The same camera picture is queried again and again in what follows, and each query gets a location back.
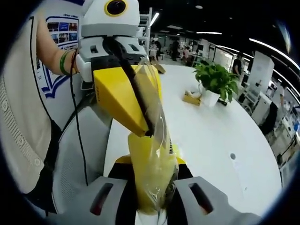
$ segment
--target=clear plastic bag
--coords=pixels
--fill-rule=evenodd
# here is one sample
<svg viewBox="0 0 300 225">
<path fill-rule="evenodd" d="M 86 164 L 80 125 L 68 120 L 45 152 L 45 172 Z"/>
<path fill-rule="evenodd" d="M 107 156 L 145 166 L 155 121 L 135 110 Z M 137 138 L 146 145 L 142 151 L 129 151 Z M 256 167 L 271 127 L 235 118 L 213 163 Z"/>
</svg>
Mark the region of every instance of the clear plastic bag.
<svg viewBox="0 0 300 225">
<path fill-rule="evenodd" d="M 129 150 L 135 171 L 139 210 L 155 214 L 171 201 L 178 163 L 173 152 L 165 115 L 160 100 L 160 80 L 155 68 L 145 58 L 135 69 L 134 82 L 147 108 L 151 122 L 151 137 L 128 137 Z"/>
</svg>

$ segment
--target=poster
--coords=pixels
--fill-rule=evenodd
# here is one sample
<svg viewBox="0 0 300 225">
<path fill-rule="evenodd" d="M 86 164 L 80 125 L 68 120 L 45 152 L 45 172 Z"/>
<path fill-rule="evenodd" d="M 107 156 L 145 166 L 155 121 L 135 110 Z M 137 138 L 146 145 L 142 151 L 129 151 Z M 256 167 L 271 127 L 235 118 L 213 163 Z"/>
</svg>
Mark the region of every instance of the poster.
<svg viewBox="0 0 300 225">
<path fill-rule="evenodd" d="M 63 14 L 62 16 L 49 16 L 46 18 L 46 24 L 51 34 L 51 38 L 60 49 L 71 50 L 78 48 L 78 16 L 68 14 Z M 38 59 L 37 77 L 46 98 L 55 98 L 57 88 L 69 79 L 68 76 L 58 76 L 53 74 Z"/>
</svg>

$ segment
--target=white shirt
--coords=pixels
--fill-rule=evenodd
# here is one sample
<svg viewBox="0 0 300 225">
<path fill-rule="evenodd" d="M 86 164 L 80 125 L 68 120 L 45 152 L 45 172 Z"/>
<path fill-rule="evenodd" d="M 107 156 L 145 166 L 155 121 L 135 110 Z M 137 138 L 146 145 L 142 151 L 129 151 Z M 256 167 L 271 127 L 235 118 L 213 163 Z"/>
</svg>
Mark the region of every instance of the white shirt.
<svg viewBox="0 0 300 225">
<path fill-rule="evenodd" d="M 272 102 L 277 106 L 278 109 L 281 108 L 281 95 L 285 95 L 285 89 L 281 85 L 279 85 L 277 86 L 277 90 L 274 92 L 274 96 L 272 98 Z"/>
<path fill-rule="evenodd" d="M 44 168 L 51 140 L 45 98 L 36 86 L 37 18 L 22 28 L 0 78 L 1 144 L 8 167 L 21 192 L 33 190 Z"/>
</svg>

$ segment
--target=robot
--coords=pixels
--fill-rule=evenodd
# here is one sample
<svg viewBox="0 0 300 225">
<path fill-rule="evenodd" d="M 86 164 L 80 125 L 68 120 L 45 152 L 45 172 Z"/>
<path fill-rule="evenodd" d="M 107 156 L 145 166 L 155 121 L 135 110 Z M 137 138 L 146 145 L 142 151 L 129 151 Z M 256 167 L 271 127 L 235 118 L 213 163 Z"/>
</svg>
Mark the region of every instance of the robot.
<svg viewBox="0 0 300 225">
<path fill-rule="evenodd" d="M 57 215 L 58 224 L 135 224 L 136 211 L 166 209 L 168 224 L 250 224 L 259 217 L 240 213 L 227 196 L 201 177 L 193 177 L 176 158 L 161 106 L 158 71 L 135 38 L 139 25 L 137 0 L 86 0 L 77 67 L 93 83 L 97 104 L 129 129 L 129 157 L 118 159 L 108 177 L 99 177 Z M 160 158 L 151 161 L 151 151 Z M 148 181 L 141 171 L 155 171 Z M 146 194 L 155 183 L 160 192 Z"/>
</svg>

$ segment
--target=desk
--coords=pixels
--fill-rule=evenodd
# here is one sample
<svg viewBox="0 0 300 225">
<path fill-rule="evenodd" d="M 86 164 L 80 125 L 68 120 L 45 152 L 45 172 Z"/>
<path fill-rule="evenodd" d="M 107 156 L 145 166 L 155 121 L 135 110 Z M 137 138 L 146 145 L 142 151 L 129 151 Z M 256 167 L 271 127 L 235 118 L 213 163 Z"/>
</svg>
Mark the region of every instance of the desk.
<svg viewBox="0 0 300 225">
<path fill-rule="evenodd" d="M 247 112 L 233 100 L 224 107 L 183 102 L 185 90 L 197 89 L 194 69 L 164 65 L 163 108 L 171 139 L 194 176 L 201 176 L 228 196 L 241 212 L 262 216 L 281 192 L 276 159 L 267 140 Z M 113 121 L 104 176 L 116 159 L 129 154 L 129 131 Z M 230 154 L 236 156 L 235 163 Z"/>
</svg>

